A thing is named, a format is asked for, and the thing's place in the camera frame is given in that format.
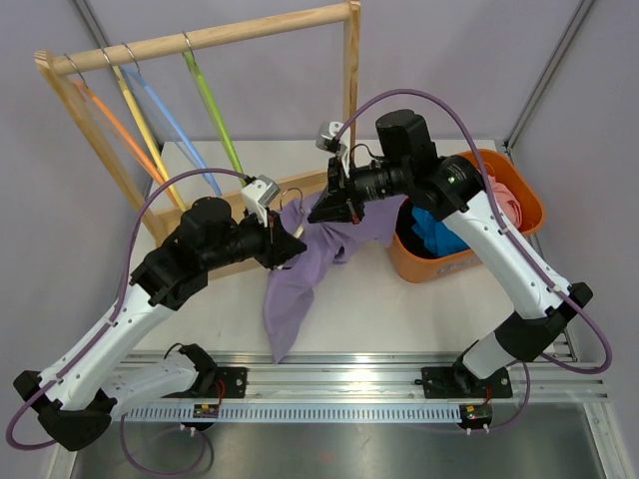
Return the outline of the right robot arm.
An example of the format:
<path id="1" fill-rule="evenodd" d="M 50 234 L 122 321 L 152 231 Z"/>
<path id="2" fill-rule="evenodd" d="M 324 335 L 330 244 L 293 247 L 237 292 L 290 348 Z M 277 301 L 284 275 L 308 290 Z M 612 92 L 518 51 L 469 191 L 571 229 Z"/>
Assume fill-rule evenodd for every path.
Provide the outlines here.
<path id="1" fill-rule="evenodd" d="M 471 344 L 435 380 L 443 397 L 483 397 L 490 380 L 515 361 L 540 356 L 593 297 L 584 282 L 554 271 L 489 196 L 489 181 L 462 156 L 441 157 L 423 116 L 403 109 L 375 123 L 382 156 L 363 167 L 351 158 L 348 128 L 320 126 L 316 145 L 332 154 L 327 186 L 312 208 L 312 223 L 359 224 L 371 201 L 405 195 L 455 232 L 498 280 L 513 312 Z"/>

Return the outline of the pink t shirt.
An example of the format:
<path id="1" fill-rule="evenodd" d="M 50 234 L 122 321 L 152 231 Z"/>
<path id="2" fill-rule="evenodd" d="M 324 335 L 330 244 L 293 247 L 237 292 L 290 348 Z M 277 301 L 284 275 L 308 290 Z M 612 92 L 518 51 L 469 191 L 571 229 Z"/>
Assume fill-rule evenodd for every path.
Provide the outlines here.
<path id="1" fill-rule="evenodd" d="M 513 192 L 503 183 L 499 182 L 495 176 L 489 175 L 489 186 L 487 193 L 492 193 L 494 200 L 500 210 L 505 213 L 509 221 L 516 229 L 522 226 L 523 213 L 519 200 Z"/>

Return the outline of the green clothes hanger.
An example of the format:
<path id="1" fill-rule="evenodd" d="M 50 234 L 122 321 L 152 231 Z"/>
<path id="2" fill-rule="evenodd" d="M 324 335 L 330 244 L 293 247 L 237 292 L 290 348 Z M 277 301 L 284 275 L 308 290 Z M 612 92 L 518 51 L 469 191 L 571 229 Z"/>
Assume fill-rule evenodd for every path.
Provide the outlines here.
<path id="1" fill-rule="evenodd" d="M 199 64 L 197 63 L 191 39 L 185 31 L 182 32 L 182 35 L 188 48 L 188 51 L 183 53 L 183 58 L 187 65 L 187 69 L 204 104 L 210 121 L 218 134 L 219 140 L 224 148 L 224 151 L 226 152 L 233 170 L 237 173 L 242 174 L 244 172 L 242 163 L 239 159 L 233 140 L 226 126 L 225 120 L 215 99 L 213 91 L 209 85 L 209 82 L 207 81 L 206 76 L 202 73 Z"/>

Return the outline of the wooden tray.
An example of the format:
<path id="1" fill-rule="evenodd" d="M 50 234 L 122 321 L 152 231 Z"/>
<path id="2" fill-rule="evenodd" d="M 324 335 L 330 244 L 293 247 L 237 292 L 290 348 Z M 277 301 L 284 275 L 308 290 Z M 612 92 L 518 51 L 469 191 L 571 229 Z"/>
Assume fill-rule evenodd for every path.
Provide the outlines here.
<path id="1" fill-rule="evenodd" d="M 282 192 L 298 188 L 302 191 L 304 197 L 307 197 L 314 193 L 319 193 L 326 186 L 326 178 L 324 171 L 316 171 L 306 173 L 302 175 L 296 175 L 293 177 L 277 180 Z M 226 200 L 232 208 L 232 217 L 236 222 L 239 222 L 244 217 L 244 211 L 246 209 L 244 201 L 242 199 L 239 190 L 235 190 L 228 194 L 223 195 L 223 199 Z M 182 211 L 177 207 L 171 207 L 163 210 L 158 210 L 155 207 L 151 207 L 151 213 L 160 221 L 165 228 L 165 235 L 163 237 L 154 237 L 156 244 L 159 244 L 169 233 L 171 233 L 178 225 Z M 216 269 L 209 272 L 209 280 L 216 280 L 233 274 L 245 272 L 251 269 L 260 267 L 261 265 L 255 259 L 248 259 L 243 262 L 234 263 L 224 266 L 220 269 Z"/>

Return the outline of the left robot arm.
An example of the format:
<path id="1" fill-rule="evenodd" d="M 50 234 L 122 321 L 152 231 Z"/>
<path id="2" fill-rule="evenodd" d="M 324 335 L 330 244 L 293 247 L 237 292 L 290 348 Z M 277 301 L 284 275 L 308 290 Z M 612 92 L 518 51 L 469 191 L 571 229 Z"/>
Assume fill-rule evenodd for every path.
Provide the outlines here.
<path id="1" fill-rule="evenodd" d="M 48 435 L 69 451 L 92 444 L 114 419 L 148 402 L 207 397 L 216 390 L 218 366 L 196 344 L 134 373 L 112 373 L 144 336 L 208 285 L 210 271 L 248 259 L 275 268 L 306 249 L 276 212 L 236 222 L 225 200 L 201 198 L 70 351 L 42 371 L 20 373 L 13 385 Z"/>

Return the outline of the light blue clothes hanger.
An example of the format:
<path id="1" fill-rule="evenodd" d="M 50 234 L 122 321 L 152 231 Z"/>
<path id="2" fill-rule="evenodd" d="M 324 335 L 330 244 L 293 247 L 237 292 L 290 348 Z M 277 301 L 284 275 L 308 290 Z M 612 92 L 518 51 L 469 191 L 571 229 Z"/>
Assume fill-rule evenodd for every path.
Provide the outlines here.
<path id="1" fill-rule="evenodd" d="M 185 155 L 185 157 L 190 161 L 191 165 L 197 170 L 204 170 L 208 168 L 208 165 L 202 158 L 201 154 L 194 146 L 193 142 L 188 138 L 185 131 L 182 129 L 181 125 L 171 113 L 166 104 L 161 100 L 159 95 L 153 89 L 153 87 L 146 81 L 146 79 L 142 76 L 139 63 L 137 61 L 136 56 L 132 52 L 131 48 L 123 43 L 124 48 L 127 50 L 129 56 L 132 61 L 136 65 L 137 72 L 134 73 L 130 70 L 125 70 L 127 73 L 149 96 L 149 98 L 155 103 L 156 108 L 159 110 L 162 115 L 162 122 L 164 122 L 168 127 L 168 134 L 172 141 L 180 142 L 181 145 L 179 149 Z"/>

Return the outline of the orange plastic basket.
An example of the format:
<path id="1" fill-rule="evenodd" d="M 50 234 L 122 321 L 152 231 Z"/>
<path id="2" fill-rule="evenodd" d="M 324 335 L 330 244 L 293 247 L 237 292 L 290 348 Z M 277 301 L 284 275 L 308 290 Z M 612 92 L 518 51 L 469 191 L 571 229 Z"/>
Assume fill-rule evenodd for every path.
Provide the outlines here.
<path id="1" fill-rule="evenodd" d="M 545 210 L 536 193 L 504 155 L 485 149 L 479 152 L 488 174 L 505 184 L 519 200 L 523 221 L 518 230 L 525 237 L 537 233 L 545 221 Z M 402 279 L 424 283 L 481 264 L 471 249 L 445 257 L 436 257 L 428 251 L 412 231 L 411 211 L 412 203 L 405 200 L 398 212 L 391 246 L 387 249 L 395 272 Z"/>

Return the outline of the lavender t shirt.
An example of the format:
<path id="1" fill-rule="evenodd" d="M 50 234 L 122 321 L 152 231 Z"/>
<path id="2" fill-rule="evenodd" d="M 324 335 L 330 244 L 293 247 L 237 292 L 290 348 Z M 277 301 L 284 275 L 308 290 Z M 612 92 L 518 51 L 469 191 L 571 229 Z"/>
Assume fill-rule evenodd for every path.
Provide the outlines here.
<path id="1" fill-rule="evenodd" d="M 309 213 L 320 195 L 304 200 L 304 243 L 307 255 L 293 268 L 268 275 L 263 301 L 263 325 L 273 363 L 279 363 L 291 351 L 304 319 L 315 300 L 315 287 L 324 279 L 328 269 L 349 261 L 366 242 L 377 241 L 390 246 L 402 196 L 368 202 L 364 219 L 358 224 L 318 223 L 308 221 Z"/>

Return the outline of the orange clothes hanger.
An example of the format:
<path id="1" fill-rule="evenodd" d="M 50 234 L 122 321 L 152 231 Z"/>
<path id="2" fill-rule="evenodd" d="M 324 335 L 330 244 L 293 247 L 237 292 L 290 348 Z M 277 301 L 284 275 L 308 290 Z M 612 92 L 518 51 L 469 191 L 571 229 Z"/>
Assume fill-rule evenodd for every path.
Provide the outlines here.
<path id="1" fill-rule="evenodd" d="M 67 54 L 64 57 L 72 65 L 75 73 L 80 77 L 81 82 L 75 82 L 75 86 L 79 88 L 79 91 L 87 97 L 92 108 L 96 108 L 100 115 L 100 119 L 107 126 L 107 128 L 119 139 L 119 141 L 125 146 L 125 148 L 132 154 L 137 162 L 143 167 L 143 169 L 152 177 L 152 179 L 160 184 L 160 175 L 154 170 L 153 160 L 148 149 L 145 152 L 139 143 L 134 139 L 133 135 L 124 126 L 124 124 L 118 119 L 118 117 L 112 112 L 112 110 L 104 103 L 104 101 L 91 90 L 82 74 L 77 67 L 76 63 Z"/>

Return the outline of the yellow clothes hanger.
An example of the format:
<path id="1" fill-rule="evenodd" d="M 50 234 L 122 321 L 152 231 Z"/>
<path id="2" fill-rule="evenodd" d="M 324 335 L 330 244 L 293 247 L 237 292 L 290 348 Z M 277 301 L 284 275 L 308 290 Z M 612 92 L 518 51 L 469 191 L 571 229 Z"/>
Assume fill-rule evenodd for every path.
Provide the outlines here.
<path id="1" fill-rule="evenodd" d="M 121 69 L 118 66 L 113 66 L 111 64 L 111 60 L 109 59 L 106 51 L 101 49 L 102 55 L 107 62 L 108 66 L 112 68 L 113 73 L 117 79 L 119 88 L 124 97 L 124 100 L 134 118 L 134 121 L 142 135 L 142 138 L 147 146 L 149 153 L 151 154 L 151 158 L 154 164 L 154 170 L 160 175 L 161 181 L 160 184 L 163 184 L 169 179 L 169 174 L 166 166 L 164 165 L 161 156 L 159 147 L 156 143 L 155 137 L 152 134 L 152 131 L 143 115 L 141 108 L 138 105 L 138 102 L 135 98 L 135 95 L 132 92 L 129 81 L 125 78 L 125 75 L 122 73 Z"/>

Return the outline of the cream clothes hanger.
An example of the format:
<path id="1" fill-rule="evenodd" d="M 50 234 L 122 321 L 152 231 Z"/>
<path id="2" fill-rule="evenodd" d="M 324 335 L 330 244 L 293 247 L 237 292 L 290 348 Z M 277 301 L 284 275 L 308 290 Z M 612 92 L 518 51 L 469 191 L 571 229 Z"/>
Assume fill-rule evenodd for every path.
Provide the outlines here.
<path id="1" fill-rule="evenodd" d="M 284 191 L 283 197 L 286 196 L 294 196 L 294 198 L 290 199 L 286 204 L 281 204 L 280 217 L 282 224 L 287 232 L 291 234 L 298 243 L 304 245 L 304 249 L 294 254 L 283 264 L 278 265 L 274 270 L 275 275 L 280 275 L 283 271 L 293 268 L 308 253 L 308 246 L 304 243 L 303 238 L 303 234 L 305 232 L 304 194 L 299 188 L 291 188 Z"/>

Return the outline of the wooden clothes rack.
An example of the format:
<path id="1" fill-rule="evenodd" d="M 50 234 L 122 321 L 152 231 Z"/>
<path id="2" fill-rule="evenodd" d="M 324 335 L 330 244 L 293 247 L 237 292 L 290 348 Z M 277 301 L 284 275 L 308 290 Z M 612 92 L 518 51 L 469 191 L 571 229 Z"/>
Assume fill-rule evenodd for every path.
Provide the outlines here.
<path id="1" fill-rule="evenodd" d="M 121 163 L 106 136 L 91 117 L 86 102 L 67 77 L 71 74 L 131 63 L 135 60 L 151 60 L 188 50 L 191 42 L 196 50 L 238 43 L 277 34 L 294 32 L 323 25 L 343 25 L 343 115 L 354 113 L 357 103 L 359 32 L 361 4 L 358 1 L 343 1 L 318 8 L 281 15 L 247 20 L 234 24 L 195 30 L 187 35 L 173 34 L 134 42 L 129 48 L 120 45 L 105 50 L 90 50 L 64 56 L 55 56 L 49 51 L 34 54 L 40 74 L 57 94 L 74 123 L 88 141 L 120 191 L 139 211 L 143 196 L 133 178 Z"/>

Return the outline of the aluminium mounting rail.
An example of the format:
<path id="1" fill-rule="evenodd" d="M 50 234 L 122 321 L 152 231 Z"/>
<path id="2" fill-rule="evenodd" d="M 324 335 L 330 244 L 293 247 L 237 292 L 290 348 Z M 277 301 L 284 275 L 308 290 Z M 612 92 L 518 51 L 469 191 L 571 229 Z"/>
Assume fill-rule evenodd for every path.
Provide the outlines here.
<path id="1" fill-rule="evenodd" d="M 306 322 L 279 364 L 258 320 L 222 325 L 171 319 L 149 333 L 120 372 L 159 361 L 177 341 L 195 342 L 222 366 L 247 369 L 242 399 L 225 398 L 222 419 L 261 422 L 452 422 L 457 399 L 427 399 L 424 366 L 448 365 L 488 325 L 454 321 L 380 325 Z"/>

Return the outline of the blue t shirt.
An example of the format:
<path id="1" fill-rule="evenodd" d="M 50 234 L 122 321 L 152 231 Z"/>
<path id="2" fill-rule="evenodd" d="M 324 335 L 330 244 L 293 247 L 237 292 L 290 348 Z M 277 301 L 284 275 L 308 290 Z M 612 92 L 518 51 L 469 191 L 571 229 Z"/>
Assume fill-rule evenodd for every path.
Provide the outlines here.
<path id="1" fill-rule="evenodd" d="M 445 257 L 469 250 L 468 244 L 451 231 L 444 223 L 423 209 L 413 207 L 412 231 L 420 238 L 423 246 L 436 257 Z"/>

